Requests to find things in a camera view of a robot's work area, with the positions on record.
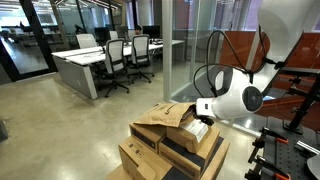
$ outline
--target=desk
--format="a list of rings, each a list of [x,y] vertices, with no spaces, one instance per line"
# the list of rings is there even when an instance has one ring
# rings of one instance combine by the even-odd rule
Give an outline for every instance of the desk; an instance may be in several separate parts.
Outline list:
[[[172,41],[172,45],[182,43],[184,41]],[[149,50],[160,49],[162,47],[163,45],[150,44]],[[123,54],[124,56],[130,56],[131,46],[124,47]],[[91,99],[98,97],[90,64],[105,60],[105,54],[102,53],[101,47],[56,52],[52,53],[52,56],[64,83]]]

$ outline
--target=ceiling light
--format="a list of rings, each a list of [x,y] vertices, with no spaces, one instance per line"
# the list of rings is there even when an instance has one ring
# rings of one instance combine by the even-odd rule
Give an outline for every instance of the ceiling light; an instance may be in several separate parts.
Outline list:
[[[0,9],[0,12],[8,12],[8,11],[13,11],[13,10],[10,10],[10,9]]]

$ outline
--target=polished floor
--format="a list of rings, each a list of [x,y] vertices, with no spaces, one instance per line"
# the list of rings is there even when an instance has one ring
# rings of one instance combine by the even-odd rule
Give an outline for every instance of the polished floor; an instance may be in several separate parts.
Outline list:
[[[0,86],[0,119],[10,134],[0,143],[0,179],[105,179],[121,163],[117,145],[129,136],[128,123],[163,102],[162,71],[155,75],[151,84],[136,81],[130,94],[118,89],[96,100],[58,73]],[[244,179],[254,138],[214,126],[231,142],[218,179]]]

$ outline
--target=black cable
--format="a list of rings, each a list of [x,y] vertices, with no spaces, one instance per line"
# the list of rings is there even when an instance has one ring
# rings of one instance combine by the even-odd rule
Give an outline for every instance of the black cable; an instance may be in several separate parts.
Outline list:
[[[229,46],[230,46],[230,48],[231,48],[231,50],[232,50],[235,58],[237,59],[238,63],[240,64],[241,68],[244,69],[244,71],[245,71],[246,73],[249,73],[249,71],[246,70],[245,67],[242,65],[242,63],[241,63],[241,61],[240,61],[240,59],[239,59],[239,57],[238,57],[238,55],[237,55],[237,53],[236,53],[236,50],[235,50],[234,47],[232,46],[232,44],[231,44],[230,39],[228,38],[228,36],[227,36],[223,31],[221,31],[221,30],[214,30],[214,31],[210,34],[209,40],[208,40],[208,42],[207,42],[207,57],[206,57],[206,66],[207,66],[207,68],[206,68],[206,70],[207,70],[207,80],[208,80],[208,82],[209,82],[209,84],[210,84],[210,86],[211,86],[211,88],[212,88],[213,94],[215,95],[215,97],[217,97],[218,95],[217,95],[217,93],[216,93],[216,91],[215,91],[216,88],[215,88],[215,86],[212,84],[212,82],[210,81],[210,77],[209,77],[209,67],[208,67],[208,64],[209,64],[209,52],[210,52],[209,45],[210,45],[211,40],[212,40],[212,37],[213,37],[213,35],[214,35],[215,33],[220,33],[220,34],[223,35],[223,37],[227,40],[227,42],[228,42],[228,44],[229,44]]]
[[[201,94],[200,90],[199,90],[198,87],[197,87],[197,84],[196,84],[196,76],[197,76],[198,72],[200,71],[200,69],[202,69],[202,68],[204,68],[204,67],[208,67],[208,66],[213,66],[213,65],[225,66],[225,67],[233,68],[233,69],[236,69],[236,70],[239,70],[239,71],[245,73],[245,71],[244,71],[243,69],[240,69],[240,68],[238,68],[238,67],[233,67],[233,66],[224,65],[224,64],[218,64],[218,63],[205,64],[205,65],[199,67],[199,68],[196,70],[196,72],[194,73],[194,75],[193,75],[193,86],[194,86],[194,88],[197,90],[197,92],[200,94],[200,96],[201,96],[202,98],[203,98],[204,96]]]

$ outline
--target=open cardboard box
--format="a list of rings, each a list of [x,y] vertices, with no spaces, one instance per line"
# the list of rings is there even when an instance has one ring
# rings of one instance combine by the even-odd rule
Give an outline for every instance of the open cardboard box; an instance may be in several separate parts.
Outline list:
[[[159,142],[166,135],[165,126],[130,123],[129,127],[133,137],[144,143],[153,152],[158,153]]]
[[[194,103],[159,103],[143,113],[135,124],[179,127],[193,120]]]
[[[211,127],[197,153],[190,153],[169,138],[159,144],[159,155],[192,179],[200,179],[219,140],[220,130]]]
[[[187,148],[191,153],[199,151],[209,134],[210,127],[200,120],[193,120],[178,128],[167,127],[167,138]]]

